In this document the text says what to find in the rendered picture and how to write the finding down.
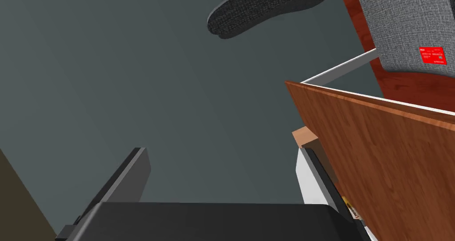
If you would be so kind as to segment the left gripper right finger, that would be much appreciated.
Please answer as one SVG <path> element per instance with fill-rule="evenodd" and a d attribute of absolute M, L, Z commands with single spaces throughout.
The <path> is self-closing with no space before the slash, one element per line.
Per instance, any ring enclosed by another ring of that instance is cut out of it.
<path fill-rule="evenodd" d="M 341 196 L 312 149 L 304 147 L 299 149 L 295 171 L 305 204 L 332 207 L 347 220 L 352 220 L 356 224 L 362 241 L 378 241 L 359 212 L 345 197 Z"/>

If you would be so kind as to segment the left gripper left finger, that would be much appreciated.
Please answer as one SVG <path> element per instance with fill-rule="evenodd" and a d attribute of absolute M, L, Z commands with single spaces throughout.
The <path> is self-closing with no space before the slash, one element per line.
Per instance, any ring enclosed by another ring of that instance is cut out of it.
<path fill-rule="evenodd" d="M 151 173 L 146 148 L 134 148 L 74 222 L 78 224 L 100 202 L 138 202 Z"/>

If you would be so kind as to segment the brown wooden drawer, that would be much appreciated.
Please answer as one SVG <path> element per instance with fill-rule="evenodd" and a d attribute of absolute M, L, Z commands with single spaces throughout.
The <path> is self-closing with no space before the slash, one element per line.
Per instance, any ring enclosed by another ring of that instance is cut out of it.
<path fill-rule="evenodd" d="M 325 87 L 377 57 L 286 87 L 379 241 L 455 241 L 455 112 Z"/>

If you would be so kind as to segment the grey fabric chair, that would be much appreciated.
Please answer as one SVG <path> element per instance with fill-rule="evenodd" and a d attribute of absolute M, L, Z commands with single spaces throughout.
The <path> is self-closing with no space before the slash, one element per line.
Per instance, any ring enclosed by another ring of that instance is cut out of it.
<path fill-rule="evenodd" d="M 323 1 L 225 0 L 211 11 L 207 28 L 229 39 L 270 18 Z M 385 71 L 455 77 L 455 0 L 359 2 Z"/>

